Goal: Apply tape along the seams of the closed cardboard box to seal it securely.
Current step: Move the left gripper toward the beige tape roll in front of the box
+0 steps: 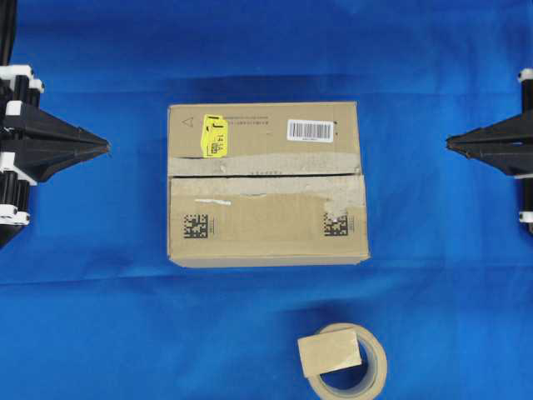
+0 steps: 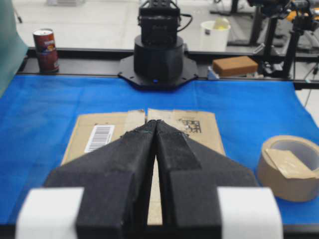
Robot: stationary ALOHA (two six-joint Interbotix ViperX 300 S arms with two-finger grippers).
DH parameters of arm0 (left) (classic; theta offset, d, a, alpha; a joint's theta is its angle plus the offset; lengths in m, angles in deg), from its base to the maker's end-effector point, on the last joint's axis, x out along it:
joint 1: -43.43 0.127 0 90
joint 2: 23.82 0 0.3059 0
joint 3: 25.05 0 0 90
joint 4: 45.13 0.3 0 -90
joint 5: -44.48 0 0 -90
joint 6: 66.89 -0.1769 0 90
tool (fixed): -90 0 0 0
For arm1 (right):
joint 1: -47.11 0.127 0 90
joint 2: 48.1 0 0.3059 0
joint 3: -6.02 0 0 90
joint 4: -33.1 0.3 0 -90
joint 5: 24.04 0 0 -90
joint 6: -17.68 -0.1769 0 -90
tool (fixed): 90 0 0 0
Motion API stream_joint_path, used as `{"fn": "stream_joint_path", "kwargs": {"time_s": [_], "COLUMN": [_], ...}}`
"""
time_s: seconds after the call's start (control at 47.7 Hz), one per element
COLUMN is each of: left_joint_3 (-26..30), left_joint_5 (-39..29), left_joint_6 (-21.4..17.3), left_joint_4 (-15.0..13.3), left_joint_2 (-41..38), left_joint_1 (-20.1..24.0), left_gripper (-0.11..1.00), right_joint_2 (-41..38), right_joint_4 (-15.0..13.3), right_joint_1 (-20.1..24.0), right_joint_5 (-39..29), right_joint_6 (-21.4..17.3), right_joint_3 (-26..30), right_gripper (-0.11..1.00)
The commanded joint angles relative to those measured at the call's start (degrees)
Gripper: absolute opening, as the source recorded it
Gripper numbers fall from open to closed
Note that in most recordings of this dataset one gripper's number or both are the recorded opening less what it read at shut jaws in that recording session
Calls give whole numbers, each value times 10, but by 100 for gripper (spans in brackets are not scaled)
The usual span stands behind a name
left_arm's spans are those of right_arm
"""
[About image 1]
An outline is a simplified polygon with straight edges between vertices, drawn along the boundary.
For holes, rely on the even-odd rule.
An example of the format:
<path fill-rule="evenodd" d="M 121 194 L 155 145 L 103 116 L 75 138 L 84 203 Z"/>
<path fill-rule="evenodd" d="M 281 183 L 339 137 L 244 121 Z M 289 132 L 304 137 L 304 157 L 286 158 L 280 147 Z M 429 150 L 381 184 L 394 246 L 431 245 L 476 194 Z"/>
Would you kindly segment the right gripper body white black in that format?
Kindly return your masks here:
<path fill-rule="evenodd" d="M 523 193 L 519 220 L 532 233 L 532 69 L 524 68 L 518 74 L 521 85 L 521 146 L 525 148 L 525 166 L 520 175 Z"/>

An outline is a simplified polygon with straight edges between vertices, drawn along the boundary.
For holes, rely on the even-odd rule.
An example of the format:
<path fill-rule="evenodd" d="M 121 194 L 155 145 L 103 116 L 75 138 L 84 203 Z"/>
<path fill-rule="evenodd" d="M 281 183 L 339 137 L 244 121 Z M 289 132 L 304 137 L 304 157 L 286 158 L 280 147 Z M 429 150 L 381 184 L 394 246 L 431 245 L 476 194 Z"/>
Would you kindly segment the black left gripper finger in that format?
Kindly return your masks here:
<path fill-rule="evenodd" d="M 7 103 L 3 126 L 30 138 L 108 145 L 107 140 L 24 102 Z"/>
<path fill-rule="evenodd" d="M 108 153 L 109 145 L 78 142 L 13 142 L 15 166 L 38 183 L 81 162 Z"/>

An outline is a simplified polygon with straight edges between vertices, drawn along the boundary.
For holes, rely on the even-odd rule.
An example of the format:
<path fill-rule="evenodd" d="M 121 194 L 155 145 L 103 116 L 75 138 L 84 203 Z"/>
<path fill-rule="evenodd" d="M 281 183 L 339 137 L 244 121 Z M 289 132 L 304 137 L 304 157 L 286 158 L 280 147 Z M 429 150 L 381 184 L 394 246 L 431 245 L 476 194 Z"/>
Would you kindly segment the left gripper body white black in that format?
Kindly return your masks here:
<path fill-rule="evenodd" d="M 30 188 L 37 181 L 22 170 L 24 134 L 6 122 L 7 117 L 20 117 L 23 105 L 39 105 L 44 84 L 27 64 L 1 67 L 1 224 L 28 225 Z"/>

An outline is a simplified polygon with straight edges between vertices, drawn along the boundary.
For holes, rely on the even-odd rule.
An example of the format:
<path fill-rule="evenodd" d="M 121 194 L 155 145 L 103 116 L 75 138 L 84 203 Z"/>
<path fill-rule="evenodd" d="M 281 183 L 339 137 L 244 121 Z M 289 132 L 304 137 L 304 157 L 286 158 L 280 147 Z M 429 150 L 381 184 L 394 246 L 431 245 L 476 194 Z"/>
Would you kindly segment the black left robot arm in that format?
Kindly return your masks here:
<path fill-rule="evenodd" d="M 30 188 L 110 151 L 107 140 L 40 108 L 44 83 L 31 66 L 12 64 L 17 2 L 1 2 L 1 226 L 30 223 Z"/>

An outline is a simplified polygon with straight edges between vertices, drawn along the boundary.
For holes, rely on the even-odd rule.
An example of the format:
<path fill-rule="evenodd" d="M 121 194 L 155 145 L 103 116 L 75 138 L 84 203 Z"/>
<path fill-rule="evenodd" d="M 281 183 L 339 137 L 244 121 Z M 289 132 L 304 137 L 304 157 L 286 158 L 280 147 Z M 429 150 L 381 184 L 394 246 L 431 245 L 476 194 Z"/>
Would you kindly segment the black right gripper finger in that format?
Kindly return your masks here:
<path fill-rule="evenodd" d="M 532 144 L 532 111 L 526 111 L 486 127 L 479 127 L 446 139 L 446 144 L 458 147 L 463 144 Z"/>
<path fill-rule="evenodd" d="M 446 148 L 490 165 L 508 176 L 532 174 L 531 144 L 447 144 Z"/>

